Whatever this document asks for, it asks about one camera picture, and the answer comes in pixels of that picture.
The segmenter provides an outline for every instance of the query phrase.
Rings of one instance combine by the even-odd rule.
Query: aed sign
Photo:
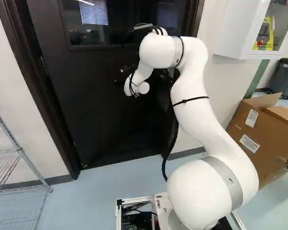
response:
[[[282,5],[282,6],[288,6],[288,0],[273,0],[273,3]]]

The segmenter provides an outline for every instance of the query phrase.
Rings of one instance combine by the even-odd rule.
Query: wall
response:
[[[69,174],[23,79],[0,21],[0,115],[45,178]],[[9,146],[0,132],[0,148]],[[36,180],[23,160],[8,182]]]
[[[217,39],[218,23],[223,17],[226,0],[205,0],[198,31],[209,51],[209,61],[205,69],[205,86],[211,106],[223,127],[233,117],[243,99],[258,67],[260,60],[237,60],[212,54]],[[202,146],[181,129],[173,152]]]
[[[284,55],[284,58],[288,58],[288,51]],[[270,60],[269,65],[267,66],[267,69],[265,70],[259,84],[257,85],[257,89],[265,88],[268,86],[268,83],[272,77],[272,74],[277,66],[278,59]]]

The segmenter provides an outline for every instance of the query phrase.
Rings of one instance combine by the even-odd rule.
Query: black cable tie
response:
[[[184,99],[184,100],[182,100],[180,102],[177,102],[176,104],[173,104],[173,107],[176,106],[176,105],[179,105],[179,104],[186,104],[189,101],[194,101],[194,100],[198,100],[198,99],[209,99],[209,97],[202,96],[202,97],[193,97],[193,98],[190,98],[190,99]]]

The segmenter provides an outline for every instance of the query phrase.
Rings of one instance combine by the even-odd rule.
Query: robotic arm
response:
[[[149,91],[145,80],[153,69],[180,71],[170,93],[175,115],[181,128],[199,140],[208,154],[179,167],[167,184],[173,210],[191,230],[213,228],[220,218],[248,203],[259,186],[252,162],[210,106],[204,87],[207,60],[207,48],[198,38],[150,33],[140,45],[139,67],[124,85],[127,96],[145,94]]]

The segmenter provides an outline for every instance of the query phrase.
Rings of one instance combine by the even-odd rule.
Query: trash can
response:
[[[288,58],[280,59],[269,82],[269,93],[282,92],[283,99],[288,99]]]

